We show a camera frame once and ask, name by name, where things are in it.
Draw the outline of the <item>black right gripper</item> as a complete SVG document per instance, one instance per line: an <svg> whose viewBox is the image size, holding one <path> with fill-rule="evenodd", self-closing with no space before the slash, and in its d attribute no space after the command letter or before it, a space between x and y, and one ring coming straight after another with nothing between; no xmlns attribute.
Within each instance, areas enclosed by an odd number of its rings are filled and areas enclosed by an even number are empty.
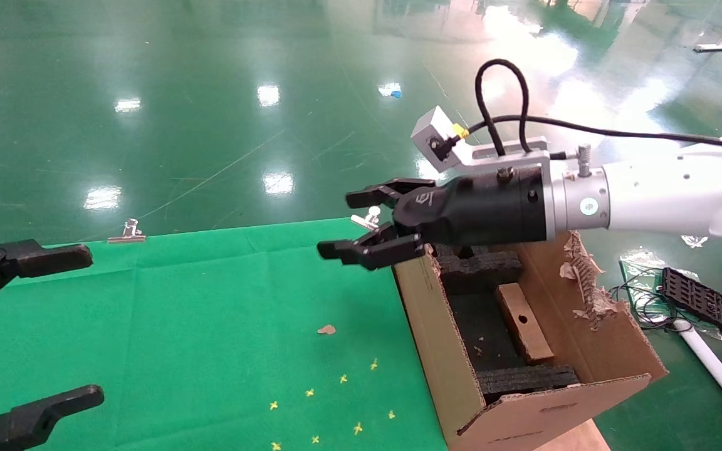
<svg viewBox="0 0 722 451"><path fill-rule="evenodd" d="M544 242L555 234L538 167L516 169L506 184L494 174L456 177L441 187L435 180L393 178L347 192L345 202L351 209L393 209L395 224L386 222L354 240L317 243L321 259L369 271L418 259L425 242L490 246Z"/></svg>

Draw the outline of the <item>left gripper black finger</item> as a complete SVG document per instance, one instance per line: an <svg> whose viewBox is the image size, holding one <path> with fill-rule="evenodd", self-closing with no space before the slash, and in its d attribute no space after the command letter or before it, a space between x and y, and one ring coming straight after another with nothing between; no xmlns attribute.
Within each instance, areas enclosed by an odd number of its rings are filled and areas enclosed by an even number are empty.
<svg viewBox="0 0 722 451"><path fill-rule="evenodd" d="M0 414L0 450L38 447L46 443L60 420L103 402L103 388L85 385L14 407Z"/></svg>
<svg viewBox="0 0 722 451"><path fill-rule="evenodd" d="M14 279L66 273L92 264L91 249L83 244L46 248L34 239L0 243L0 290Z"/></svg>

